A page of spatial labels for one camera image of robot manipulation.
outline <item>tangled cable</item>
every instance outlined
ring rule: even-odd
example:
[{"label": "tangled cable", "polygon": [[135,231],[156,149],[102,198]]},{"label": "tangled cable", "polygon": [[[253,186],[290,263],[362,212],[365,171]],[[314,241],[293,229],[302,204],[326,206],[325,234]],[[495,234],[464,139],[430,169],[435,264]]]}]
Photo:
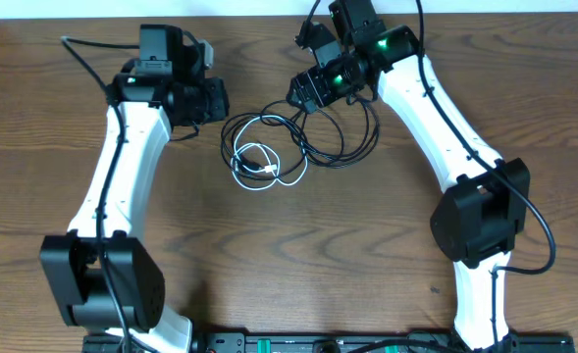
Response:
[{"label": "tangled cable", "polygon": [[[232,171],[232,175],[240,186],[248,190],[264,190],[273,186],[276,182],[284,186],[298,183],[308,168],[309,164],[332,169],[340,169],[351,166],[363,160],[374,150],[380,137],[380,120],[378,114],[371,106],[371,101],[358,95],[347,98],[347,104],[360,103],[365,113],[365,133],[354,150],[346,152],[345,137],[339,124],[326,112],[318,109],[316,112],[328,119],[337,130],[341,141],[339,153],[324,152],[313,146],[306,136],[306,121],[312,115],[299,109],[292,117],[271,113],[270,109],[280,104],[287,104],[286,100],[273,102],[262,109],[259,113],[243,113],[228,119],[221,130],[221,156]],[[265,126],[284,126],[290,133],[290,138],[297,145],[301,153],[301,159],[290,168],[282,171],[279,154],[269,145],[260,142],[248,142],[238,146],[241,135],[254,123],[260,122]],[[259,150],[264,156],[266,166],[246,158],[243,154],[251,149]],[[286,181],[285,177],[295,172],[304,164],[300,175],[294,181]],[[252,186],[245,183],[245,179],[254,181],[270,181],[264,186]]]}]

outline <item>power cord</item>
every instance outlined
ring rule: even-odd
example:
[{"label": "power cord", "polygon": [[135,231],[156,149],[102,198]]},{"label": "power cord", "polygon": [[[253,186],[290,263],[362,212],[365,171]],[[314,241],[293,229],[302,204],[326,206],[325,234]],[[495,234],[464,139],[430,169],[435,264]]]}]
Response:
[{"label": "power cord", "polygon": [[123,313],[123,305],[121,304],[121,300],[116,291],[116,287],[114,286],[114,282],[112,281],[112,275],[110,274],[109,259],[107,257],[107,252],[105,251],[103,243],[103,232],[104,232],[103,220],[105,218],[105,202],[107,200],[108,191],[112,183],[112,178],[114,177],[114,171],[116,170],[117,163],[119,162],[119,158],[121,157],[123,144],[125,143],[126,139],[125,120],[123,118],[123,115],[121,114],[121,111],[119,110],[119,104],[117,102],[116,96],[112,94],[110,88],[103,82],[101,77],[99,77],[96,71],[75,51],[75,49],[73,49],[70,43],[94,46],[99,48],[115,48],[115,49],[138,49],[139,46],[96,43],[85,40],[73,39],[67,36],[63,36],[61,40],[66,50],[68,50],[71,53],[71,55],[73,55],[73,57],[77,59],[77,61],[83,66],[83,68],[86,71],[88,71],[88,73],[97,82],[101,90],[105,93],[106,101],[108,105],[112,107],[112,109],[114,110],[117,121],[119,123],[119,136],[117,137],[116,149],[114,150],[112,162],[110,163],[110,167],[108,168],[108,173],[105,176],[105,180],[103,181],[103,187],[101,189],[101,194],[99,196],[99,203],[96,208],[96,249],[97,249],[97,256],[99,258],[99,263],[101,264],[101,270],[103,270],[103,277],[105,279],[105,284],[108,288],[110,296],[112,297],[112,301],[114,302],[117,315],[119,316],[119,321],[121,322],[121,328],[123,329],[123,339],[121,339],[120,344],[122,345],[124,352],[130,353],[132,342],[130,328],[128,325],[127,318]]},{"label": "power cord", "polygon": [[[365,113],[365,133],[358,147],[351,152],[346,152],[345,137],[342,129],[328,113],[320,109],[316,111],[318,115],[322,115],[328,119],[339,134],[339,139],[341,141],[339,153],[324,152],[310,143],[306,136],[305,128],[306,122],[311,115],[307,114],[302,109],[298,109],[291,117],[270,113],[272,107],[288,103],[286,100],[279,100],[270,103],[259,113],[243,113],[226,121],[221,130],[221,155],[223,160],[231,169],[236,182],[249,190],[267,189],[276,181],[286,186],[295,185],[303,177],[308,164],[331,169],[345,168],[356,164],[369,155],[376,147],[380,136],[380,119],[378,118],[378,114],[374,108],[371,106],[371,101],[356,95],[353,100],[348,99],[347,102],[349,105],[358,102]],[[239,147],[237,145],[238,138],[241,136],[243,130],[249,127],[253,122],[260,122],[266,126],[284,126],[288,129],[291,140],[295,145],[297,145],[301,152],[302,158],[299,162],[288,168],[286,171],[282,171],[280,168],[280,159],[277,157],[277,153],[275,153],[275,151],[273,151],[269,146],[262,143],[247,143]],[[265,156],[268,163],[266,170],[264,169],[265,167],[248,160],[242,155],[243,152],[251,148],[259,149]],[[275,158],[275,164],[271,162],[268,153],[277,157]],[[305,164],[304,169],[295,181],[287,182],[283,180],[284,177],[295,172],[302,163]],[[271,176],[261,176],[263,173],[271,174]],[[270,181],[270,183],[266,186],[254,187],[244,183],[244,179]]]},{"label": "power cord", "polygon": [[513,185],[508,179],[506,179],[500,173],[496,172],[496,170],[494,170],[489,164],[487,164],[487,162],[485,162],[482,158],[480,158],[478,156],[478,154],[469,145],[469,143],[467,143],[465,138],[458,131],[456,126],[454,126],[454,124],[449,119],[449,117],[447,116],[447,114],[444,111],[444,109],[442,108],[442,106],[437,101],[437,98],[435,97],[435,94],[433,93],[433,89],[430,87],[428,80],[426,79],[426,74],[424,73],[424,54],[425,54],[424,53],[425,52],[425,48],[424,48],[424,12],[422,9],[421,0],[416,0],[416,3],[417,3],[417,12],[419,15],[419,52],[417,54],[417,59],[418,59],[418,63],[419,63],[419,75],[420,75],[422,84],[424,86],[424,89],[426,90],[426,95],[433,102],[433,105],[435,106],[435,108],[437,109],[439,114],[444,119],[444,122],[446,122],[447,126],[450,128],[452,133],[454,133],[454,135],[459,140],[459,142],[461,143],[463,148],[465,148],[465,151],[467,151],[467,153],[469,153],[470,157],[473,158],[474,161],[476,161],[481,167],[483,167],[485,170],[487,170],[487,172],[489,174],[491,174],[493,177],[495,177],[502,185],[504,185],[504,187],[506,187],[511,193],[513,193],[517,198],[519,198],[526,205],[526,207],[528,207],[529,210],[531,210],[531,213],[533,213],[533,216],[535,216],[535,219],[537,219],[537,221],[539,222],[539,224],[542,227],[542,229],[544,230],[544,233],[545,233],[546,238],[548,240],[550,255],[549,255],[549,258],[548,258],[548,261],[546,262],[546,264],[543,265],[542,267],[540,267],[539,269],[520,269],[520,268],[510,267],[510,266],[496,266],[491,271],[491,276],[493,279],[493,284],[492,284],[492,329],[494,332],[494,345],[496,347],[498,347],[498,329],[496,327],[496,290],[497,290],[496,286],[497,286],[497,281],[498,281],[498,271],[513,272],[516,274],[529,275],[529,276],[541,275],[541,274],[545,273],[546,271],[548,271],[552,267],[552,265],[554,264],[554,259],[556,257],[556,244],[554,243],[554,237],[552,236],[552,231],[551,231],[550,226],[548,225],[548,223],[544,219],[544,216],[542,216],[541,212],[537,209],[537,207],[535,207],[535,205],[526,196],[524,196],[517,189],[517,187],[515,187],[515,185]]}]

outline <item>wooden table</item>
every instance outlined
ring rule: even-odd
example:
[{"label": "wooden table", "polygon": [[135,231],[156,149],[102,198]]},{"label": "wooden table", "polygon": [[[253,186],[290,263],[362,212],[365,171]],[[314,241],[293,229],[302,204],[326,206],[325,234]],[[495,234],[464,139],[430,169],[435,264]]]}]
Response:
[{"label": "wooden table", "polygon": [[[415,16],[387,16],[417,27]],[[142,23],[184,27],[216,50],[232,114],[282,99],[314,65],[293,43],[302,18],[177,18],[0,23],[0,352],[77,352],[38,262],[82,202],[104,135],[105,100],[60,45],[62,34],[137,42]],[[429,16],[428,53],[450,97],[506,160],[521,157],[558,258],[540,277],[507,277],[506,316],[520,331],[569,332],[578,348],[578,14]],[[133,52],[79,49],[109,80]],[[376,151],[345,170],[312,168],[297,186],[249,192],[219,157],[222,124],[169,144],[154,180],[146,247],[167,302],[200,323],[251,331],[391,332],[449,328],[452,265],[428,226],[441,193],[399,118]],[[336,103],[350,143],[359,108]],[[287,134],[259,134],[293,151]],[[309,136],[334,151],[323,119]],[[532,217],[512,264],[548,256]]]}]

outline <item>white wall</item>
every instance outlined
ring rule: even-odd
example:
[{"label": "white wall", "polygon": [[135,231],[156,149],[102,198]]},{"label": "white wall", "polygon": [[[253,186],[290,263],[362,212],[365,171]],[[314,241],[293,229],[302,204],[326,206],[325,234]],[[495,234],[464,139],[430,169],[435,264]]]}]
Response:
[{"label": "white wall", "polygon": [[[318,14],[327,14],[323,0]],[[305,15],[314,0],[0,0],[0,19]],[[380,14],[415,13],[414,0],[373,0]],[[578,12],[578,0],[424,0],[428,13]]]}]

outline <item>green light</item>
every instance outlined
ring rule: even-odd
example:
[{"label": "green light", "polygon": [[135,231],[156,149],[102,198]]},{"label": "green light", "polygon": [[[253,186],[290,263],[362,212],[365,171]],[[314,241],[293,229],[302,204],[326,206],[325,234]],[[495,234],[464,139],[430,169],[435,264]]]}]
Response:
[{"label": "green light", "polygon": [[333,80],[334,84],[342,84],[343,83],[343,77],[341,75],[336,76],[335,79]]}]

